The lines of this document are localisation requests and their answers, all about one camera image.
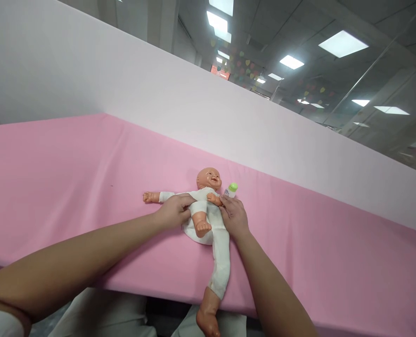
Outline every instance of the doll face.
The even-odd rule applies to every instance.
[[[204,168],[197,175],[197,187],[202,189],[204,187],[211,187],[214,190],[221,188],[222,180],[219,176],[219,171],[215,168]]]

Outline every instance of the white wall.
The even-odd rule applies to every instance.
[[[60,2],[0,1],[0,121],[98,112],[416,229],[416,171]]]
[[[174,53],[179,0],[161,0],[160,48]]]
[[[192,64],[195,64],[197,56],[197,50],[179,22],[177,24],[177,34],[175,36],[174,55],[191,62]]]
[[[205,69],[206,71],[211,71],[211,67],[213,66],[212,62],[207,62],[206,60],[202,59],[200,68]]]
[[[58,0],[90,16],[100,19],[97,0]]]
[[[330,114],[330,111],[318,111],[312,109],[301,109],[300,115],[303,117],[308,118],[316,123],[325,123],[329,126],[333,127],[342,127],[348,123],[349,120],[353,118],[351,114],[344,114],[344,113],[334,113]]]

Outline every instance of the pink tablecloth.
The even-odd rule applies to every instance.
[[[104,114],[0,126],[0,265],[153,212],[144,191],[193,190],[206,166],[238,183],[251,231],[317,324],[416,336],[415,231]],[[210,247],[176,230],[103,285],[198,303],[212,265]],[[222,307],[254,315],[233,243]]]

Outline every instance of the white sleeve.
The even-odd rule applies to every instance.
[[[175,195],[175,193],[173,193],[173,192],[160,192],[160,201],[159,201],[160,204],[162,204],[164,201],[166,201],[167,199],[169,199],[173,195]]]
[[[0,311],[0,337],[23,337],[21,322],[12,314]]]
[[[196,214],[197,212],[207,212],[207,201],[196,201],[189,206],[189,210],[191,211],[191,216]]]

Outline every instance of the ceiling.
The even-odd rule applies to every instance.
[[[214,35],[207,10],[228,21],[231,44]],[[232,17],[210,6],[208,0],[181,0],[179,16],[203,59],[231,72],[229,81],[268,97],[274,95],[274,102],[337,131],[349,125],[363,109],[352,99],[371,100],[400,71],[416,70],[416,0],[235,0]],[[369,47],[342,58],[319,47],[342,30]],[[338,106],[396,37],[384,56]],[[225,65],[217,63],[217,50],[232,56],[233,61]],[[288,68],[280,63],[286,55],[305,65],[296,70]],[[252,79],[247,73],[248,60],[253,64],[249,70]],[[268,76],[270,73],[284,80],[279,83]],[[266,83],[256,82],[254,75]],[[372,138],[369,137],[372,132],[395,139],[403,127],[415,124],[416,95],[409,90],[405,93],[400,95],[403,102],[389,96],[387,99],[410,105],[411,108],[405,107],[411,111],[409,118],[374,115],[369,121],[373,127],[359,130],[354,139],[365,143]],[[324,109],[303,105],[298,99],[319,103]]]

